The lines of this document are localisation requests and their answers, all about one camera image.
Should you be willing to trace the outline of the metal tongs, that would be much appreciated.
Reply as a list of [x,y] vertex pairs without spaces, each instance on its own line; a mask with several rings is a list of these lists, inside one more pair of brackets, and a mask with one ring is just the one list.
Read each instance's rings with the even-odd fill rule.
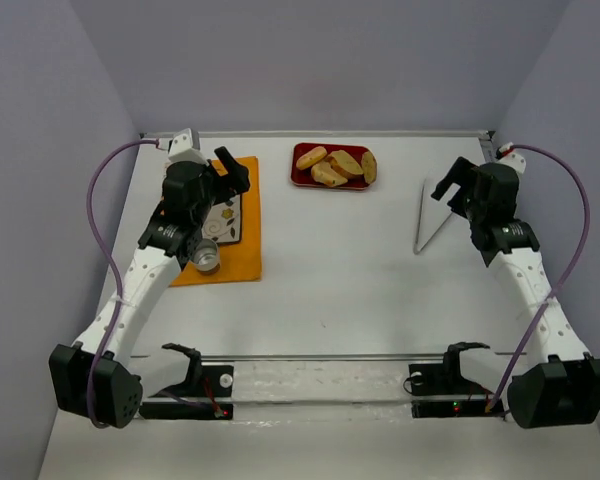
[[452,212],[442,201],[432,197],[437,183],[426,177],[421,185],[416,216],[413,253],[420,255],[450,220]]

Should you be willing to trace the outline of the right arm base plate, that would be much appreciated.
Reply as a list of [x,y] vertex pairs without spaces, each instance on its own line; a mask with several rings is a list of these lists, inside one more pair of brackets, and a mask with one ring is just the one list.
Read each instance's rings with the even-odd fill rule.
[[411,363],[402,388],[412,399],[412,415],[424,418],[495,417],[506,419],[509,410],[498,400],[486,412],[493,393],[489,388],[467,380],[461,375],[460,354],[490,353],[491,348],[480,342],[451,344],[439,361]]

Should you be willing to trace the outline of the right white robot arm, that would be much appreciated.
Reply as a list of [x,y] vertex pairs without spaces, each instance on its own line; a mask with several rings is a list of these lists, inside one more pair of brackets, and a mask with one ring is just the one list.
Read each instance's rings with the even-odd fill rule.
[[447,204],[468,221],[473,246],[524,329],[509,359],[480,342],[459,342],[447,348],[443,365],[452,379],[491,393],[487,411],[501,404],[524,429],[591,424],[600,411],[600,358],[570,325],[558,287],[546,276],[539,240],[516,216],[523,171],[514,152],[482,165],[459,157],[431,195],[441,200],[457,186]]

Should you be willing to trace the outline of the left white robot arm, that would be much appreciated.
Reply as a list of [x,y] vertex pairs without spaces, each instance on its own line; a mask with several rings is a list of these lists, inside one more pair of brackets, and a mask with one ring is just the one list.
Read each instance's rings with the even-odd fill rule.
[[145,398],[203,381],[202,357],[192,347],[166,343],[143,365],[133,362],[132,352],[162,295],[194,261],[211,208],[250,188],[246,166],[224,146],[214,153],[224,174],[193,147],[169,152],[160,201],[130,266],[125,272],[111,268],[114,293],[72,344],[58,344],[50,354],[60,410],[85,417],[98,429],[121,429]]

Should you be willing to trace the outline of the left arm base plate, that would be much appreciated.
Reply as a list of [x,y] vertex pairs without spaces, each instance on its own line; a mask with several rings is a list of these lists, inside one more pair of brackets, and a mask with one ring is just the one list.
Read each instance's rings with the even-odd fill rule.
[[198,350],[177,343],[134,357],[130,365],[144,389],[139,418],[229,421],[234,417],[233,365],[205,362]]

